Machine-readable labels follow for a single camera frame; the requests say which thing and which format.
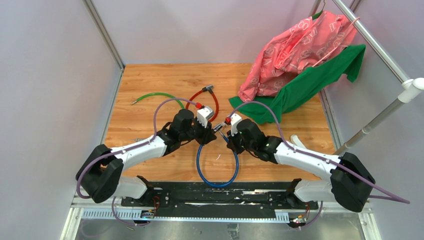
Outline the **blue cable lock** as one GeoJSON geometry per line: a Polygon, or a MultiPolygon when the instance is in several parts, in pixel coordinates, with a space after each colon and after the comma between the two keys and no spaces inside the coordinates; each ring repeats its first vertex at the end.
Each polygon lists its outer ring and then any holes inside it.
{"type": "MultiPolygon", "coordinates": [[[[224,133],[222,133],[222,131],[221,131],[221,129],[224,128],[225,126],[226,126],[225,123],[218,123],[217,126],[215,126],[213,128],[213,131],[215,133],[218,132],[221,135],[221,137],[225,140],[225,142],[228,144],[230,142],[229,138],[224,133]]],[[[196,154],[196,169],[197,169],[197,173],[198,173],[199,177],[203,180],[203,182],[205,184],[207,184],[208,186],[213,187],[213,188],[225,188],[225,187],[229,186],[231,183],[233,183],[236,180],[238,173],[239,173],[240,161],[239,161],[238,154],[235,151],[232,151],[233,156],[234,156],[234,160],[235,160],[234,173],[233,173],[232,177],[226,182],[220,180],[219,183],[218,183],[217,177],[214,178],[214,181],[209,181],[204,176],[204,174],[202,173],[200,159],[201,159],[201,153],[202,153],[203,147],[204,147],[204,145],[201,144],[199,146],[199,148],[197,150],[197,154],[196,154]]]]}

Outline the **red cable lock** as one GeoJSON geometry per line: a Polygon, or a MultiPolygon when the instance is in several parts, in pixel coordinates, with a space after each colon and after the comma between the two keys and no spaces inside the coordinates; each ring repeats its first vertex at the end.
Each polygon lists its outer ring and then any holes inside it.
{"type": "Polygon", "coordinates": [[[214,108],[213,108],[214,114],[209,120],[210,122],[213,122],[217,118],[219,110],[220,110],[219,101],[213,89],[214,89],[213,84],[207,85],[203,87],[201,90],[199,90],[198,92],[194,93],[189,98],[189,100],[192,102],[196,102],[197,100],[200,100],[201,103],[210,107],[212,107],[212,103],[214,103],[214,108]]]}

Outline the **green cable lock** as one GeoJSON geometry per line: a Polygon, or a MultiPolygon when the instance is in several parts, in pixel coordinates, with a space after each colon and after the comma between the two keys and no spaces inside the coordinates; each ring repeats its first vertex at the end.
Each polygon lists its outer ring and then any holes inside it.
{"type": "MultiPolygon", "coordinates": [[[[170,100],[175,96],[164,92],[153,92],[147,93],[135,99],[130,104],[130,109],[141,112],[153,112],[157,107],[165,100],[170,100]]],[[[181,110],[184,109],[184,104],[180,100],[171,100],[166,102],[161,108],[161,111],[165,110],[181,110]]]]}

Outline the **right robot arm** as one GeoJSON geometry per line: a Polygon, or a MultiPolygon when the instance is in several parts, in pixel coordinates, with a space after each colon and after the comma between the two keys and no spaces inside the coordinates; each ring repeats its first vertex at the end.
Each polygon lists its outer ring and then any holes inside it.
{"type": "Polygon", "coordinates": [[[367,182],[376,181],[356,155],[328,155],[284,142],[281,137],[266,136],[255,122],[238,115],[227,117],[225,123],[230,125],[227,147],[237,154],[246,151],[264,162],[292,166],[320,178],[293,180],[285,195],[290,208],[323,201],[337,202],[351,212],[363,210],[372,191],[367,182]]]}

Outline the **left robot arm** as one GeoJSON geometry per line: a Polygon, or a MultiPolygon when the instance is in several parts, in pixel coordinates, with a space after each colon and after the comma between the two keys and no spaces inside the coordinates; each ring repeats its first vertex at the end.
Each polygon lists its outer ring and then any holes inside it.
{"type": "Polygon", "coordinates": [[[147,139],[121,147],[96,146],[75,176],[77,188],[84,189],[84,198],[97,204],[122,197],[132,198],[142,207],[149,206],[154,187],[142,176],[126,177],[122,173],[147,160],[167,156],[193,140],[199,144],[215,140],[210,123],[214,114],[208,106],[196,113],[181,109],[171,122],[147,139]]]}

